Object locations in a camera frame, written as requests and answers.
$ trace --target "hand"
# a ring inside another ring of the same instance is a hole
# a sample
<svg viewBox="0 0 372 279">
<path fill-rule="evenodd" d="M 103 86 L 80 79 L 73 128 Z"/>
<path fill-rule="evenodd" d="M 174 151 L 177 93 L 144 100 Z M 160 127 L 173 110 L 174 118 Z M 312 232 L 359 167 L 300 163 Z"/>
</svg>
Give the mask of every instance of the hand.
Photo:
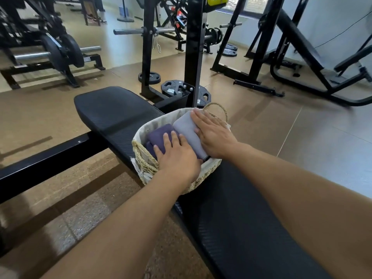
<svg viewBox="0 0 372 279">
<path fill-rule="evenodd" d="M 196 134 L 202 142 L 205 152 L 212 158 L 227 159 L 238 141 L 228 129 L 226 122 L 212 117 L 207 111 L 193 109 L 191 118 L 198 126 Z"/>
<path fill-rule="evenodd" d="M 167 133 L 163 135 L 165 154 L 157 145 L 154 146 L 159 170 L 167 171 L 171 178 L 177 178 L 184 185 L 190 185 L 198 178 L 201 163 L 185 136 L 180 134 L 180 139 L 178 139 L 174 131 L 171 132 L 171 136 L 172 143 Z"/>
</svg>

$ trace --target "cable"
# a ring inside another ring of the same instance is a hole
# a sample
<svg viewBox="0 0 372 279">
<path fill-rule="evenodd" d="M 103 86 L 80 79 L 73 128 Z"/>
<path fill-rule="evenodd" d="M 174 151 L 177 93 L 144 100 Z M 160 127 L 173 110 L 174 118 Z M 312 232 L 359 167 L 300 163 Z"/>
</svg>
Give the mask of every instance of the cable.
<svg viewBox="0 0 372 279">
<path fill-rule="evenodd" d="M 352 25 L 350 25 L 347 29 L 345 29 L 344 31 L 342 31 L 340 34 L 337 34 L 335 37 L 333 37 L 332 39 L 328 40 L 327 42 L 324 42 L 323 44 L 320 44 L 319 46 L 316 46 L 314 47 L 314 49 L 320 47 L 320 46 L 323 46 L 324 44 L 327 44 L 328 42 L 332 41 L 333 39 L 335 39 L 336 37 L 339 37 L 342 33 L 346 32 L 349 28 L 351 28 L 354 24 L 357 24 L 358 22 L 360 22 L 363 18 L 365 18 L 366 16 L 368 16 L 370 13 L 372 13 L 372 11 L 370 11 L 368 14 L 366 14 L 364 17 L 362 17 L 361 19 L 359 19 L 357 22 L 353 23 Z"/>
</svg>

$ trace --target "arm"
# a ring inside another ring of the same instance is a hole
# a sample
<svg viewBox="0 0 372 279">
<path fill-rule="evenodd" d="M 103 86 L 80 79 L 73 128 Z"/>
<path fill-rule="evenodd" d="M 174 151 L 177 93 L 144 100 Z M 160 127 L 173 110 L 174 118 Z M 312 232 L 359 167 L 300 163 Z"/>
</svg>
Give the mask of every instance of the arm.
<svg viewBox="0 0 372 279">
<path fill-rule="evenodd" d="M 159 172 L 53 266 L 42 279 L 141 278 L 163 222 L 178 196 L 199 175 L 200 163 L 184 136 L 164 136 L 154 147 Z"/>
<path fill-rule="evenodd" d="M 207 112 L 193 112 L 192 118 L 206 152 L 239 168 L 291 236 L 331 275 L 371 278 L 371 199 L 237 142 L 226 124 Z"/>
</svg>

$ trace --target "window frame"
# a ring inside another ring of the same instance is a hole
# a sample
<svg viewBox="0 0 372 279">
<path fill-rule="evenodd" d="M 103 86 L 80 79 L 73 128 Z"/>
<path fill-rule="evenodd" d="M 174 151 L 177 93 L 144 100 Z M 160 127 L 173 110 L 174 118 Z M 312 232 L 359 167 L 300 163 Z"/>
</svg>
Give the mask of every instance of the window frame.
<svg viewBox="0 0 372 279">
<path fill-rule="evenodd" d="M 269 7 L 270 7 L 270 4 L 272 3 L 273 0 L 267 0 L 267 3 L 266 3 L 266 7 L 263 11 L 262 14 L 260 13 L 255 13 L 255 12 L 251 12 L 251 11 L 245 11 L 245 10 L 242 10 L 242 12 L 239 14 L 239 16 L 244 16 L 244 17 L 252 17 L 252 18 L 257 18 L 257 19 L 260 19 L 265 13 L 267 13 Z M 219 11 L 219 12 L 222 12 L 222 13 L 227 13 L 227 14 L 233 14 L 234 10 L 230 10 L 230 9 L 225 9 L 225 8 L 221 8 L 221 9 L 217 9 L 216 11 Z"/>
</svg>

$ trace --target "forearm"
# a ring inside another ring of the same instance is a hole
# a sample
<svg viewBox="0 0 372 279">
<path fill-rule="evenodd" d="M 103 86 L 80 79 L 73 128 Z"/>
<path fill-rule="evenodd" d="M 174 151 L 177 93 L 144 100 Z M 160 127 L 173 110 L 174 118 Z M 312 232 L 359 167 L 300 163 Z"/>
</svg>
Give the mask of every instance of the forearm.
<svg viewBox="0 0 372 279">
<path fill-rule="evenodd" d="M 239 143 L 228 160 L 262 193 L 292 237 L 335 277 L 370 276 L 369 198 L 249 145 Z"/>
<path fill-rule="evenodd" d="M 43 279 L 141 278 L 158 233 L 185 185 L 158 172 L 85 239 L 64 256 Z"/>
</svg>

